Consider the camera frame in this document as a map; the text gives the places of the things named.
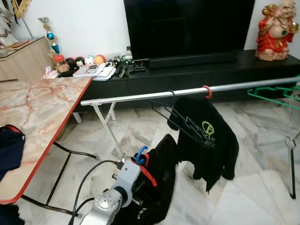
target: green hanger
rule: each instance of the green hanger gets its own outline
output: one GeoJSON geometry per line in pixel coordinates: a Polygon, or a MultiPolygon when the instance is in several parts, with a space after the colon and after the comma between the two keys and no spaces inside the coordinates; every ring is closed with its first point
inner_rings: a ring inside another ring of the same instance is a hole
{"type": "Polygon", "coordinates": [[[255,97],[255,98],[261,98],[261,99],[263,99],[263,100],[275,102],[275,103],[278,103],[278,104],[280,104],[280,105],[285,105],[285,106],[291,107],[291,108],[293,108],[293,109],[298,109],[298,110],[300,110],[300,107],[296,107],[296,106],[289,105],[289,104],[287,104],[287,103],[280,102],[280,101],[277,101],[277,100],[274,100],[274,99],[270,99],[270,98],[266,98],[266,97],[263,97],[263,96],[259,96],[259,95],[258,95],[258,92],[259,92],[260,90],[271,90],[271,91],[283,90],[283,96],[284,96],[284,97],[286,97],[286,98],[291,98],[291,99],[300,101],[300,98],[299,98],[299,97],[291,96],[291,94],[292,94],[295,90],[299,90],[299,91],[300,91],[300,86],[295,86],[295,87],[292,87],[292,88],[281,88],[281,87],[271,88],[271,87],[262,87],[262,88],[256,88],[255,90],[249,89],[249,90],[247,91],[248,95],[253,96],[253,97],[255,97]]]}

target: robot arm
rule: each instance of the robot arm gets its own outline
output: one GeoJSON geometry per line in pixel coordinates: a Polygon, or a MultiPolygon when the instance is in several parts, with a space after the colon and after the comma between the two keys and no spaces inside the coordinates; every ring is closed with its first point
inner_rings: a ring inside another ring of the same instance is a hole
{"type": "Polygon", "coordinates": [[[127,161],[113,187],[98,195],[90,212],[83,218],[81,225],[110,225],[121,207],[132,201],[132,187],[140,174],[140,167],[127,161]]]}

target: blue clip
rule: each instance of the blue clip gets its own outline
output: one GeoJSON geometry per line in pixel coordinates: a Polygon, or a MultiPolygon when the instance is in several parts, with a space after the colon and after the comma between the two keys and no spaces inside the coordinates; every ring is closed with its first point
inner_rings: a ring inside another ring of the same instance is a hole
{"type": "Polygon", "coordinates": [[[140,157],[141,157],[141,154],[142,154],[142,152],[144,151],[144,150],[147,150],[148,149],[148,147],[147,146],[144,146],[144,147],[142,147],[140,150],[139,150],[139,152],[138,152],[138,154],[137,154],[137,156],[136,156],[136,163],[139,165],[139,164],[145,164],[146,162],[145,162],[145,159],[141,159],[140,160],[140,157]]]}

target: marble floor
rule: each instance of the marble floor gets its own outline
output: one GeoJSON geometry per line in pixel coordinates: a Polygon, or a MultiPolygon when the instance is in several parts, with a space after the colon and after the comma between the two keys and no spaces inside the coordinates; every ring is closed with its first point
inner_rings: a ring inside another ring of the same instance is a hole
{"type": "MultiPolygon", "coordinates": [[[[240,151],[233,181],[221,178],[209,195],[205,181],[193,180],[193,165],[182,163],[177,169],[175,193],[166,220],[161,225],[300,225],[300,148],[295,150],[296,194],[288,191],[288,162],[284,137],[300,126],[300,112],[266,101],[215,104],[235,132],[240,151]]],[[[148,108],[116,111],[110,124],[127,155],[142,146],[156,147],[165,134],[175,140],[166,119],[148,108]]],[[[111,137],[105,132],[95,113],[83,113],[83,122],[72,121],[58,142],[71,150],[96,154],[100,160],[118,159],[111,137]]],[[[51,148],[26,190],[26,195],[45,202],[67,154],[51,148]]],[[[75,194],[85,173],[96,160],[71,156],[50,205],[71,210],[75,194]]],[[[79,203],[94,197],[114,183],[118,170],[110,164],[96,169],[86,180],[79,203]]],[[[69,215],[42,209],[24,200],[16,203],[20,217],[27,225],[67,225],[69,215]]],[[[91,208],[91,202],[75,219],[91,208]]]]}

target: red statue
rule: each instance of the red statue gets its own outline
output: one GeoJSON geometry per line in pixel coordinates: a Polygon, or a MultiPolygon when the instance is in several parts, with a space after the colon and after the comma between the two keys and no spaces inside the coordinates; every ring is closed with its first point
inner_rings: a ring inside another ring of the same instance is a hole
{"type": "Polygon", "coordinates": [[[267,61],[284,60],[289,53],[287,42],[299,32],[299,24],[292,20],[296,16],[295,2],[283,0],[279,7],[268,5],[262,13],[265,18],[259,23],[255,56],[267,61]]]}

